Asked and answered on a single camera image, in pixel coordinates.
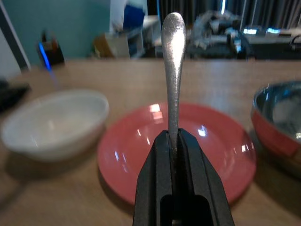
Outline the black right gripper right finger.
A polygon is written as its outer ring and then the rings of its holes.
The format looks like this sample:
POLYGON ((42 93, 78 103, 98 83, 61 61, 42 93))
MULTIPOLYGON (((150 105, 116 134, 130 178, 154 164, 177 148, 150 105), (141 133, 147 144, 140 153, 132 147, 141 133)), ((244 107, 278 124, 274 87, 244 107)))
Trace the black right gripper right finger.
POLYGON ((233 226, 222 181, 199 146, 184 129, 178 133, 177 167, 182 170, 181 207, 184 226, 233 226))

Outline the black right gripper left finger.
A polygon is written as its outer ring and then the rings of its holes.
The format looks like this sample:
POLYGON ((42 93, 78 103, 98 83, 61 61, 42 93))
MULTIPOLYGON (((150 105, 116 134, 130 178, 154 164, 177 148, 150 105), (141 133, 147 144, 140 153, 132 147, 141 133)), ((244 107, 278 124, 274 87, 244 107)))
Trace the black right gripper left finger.
POLYGON ((169 132, 155 138, 138 175, 134 226, 175 226, 176 157, 169 132))

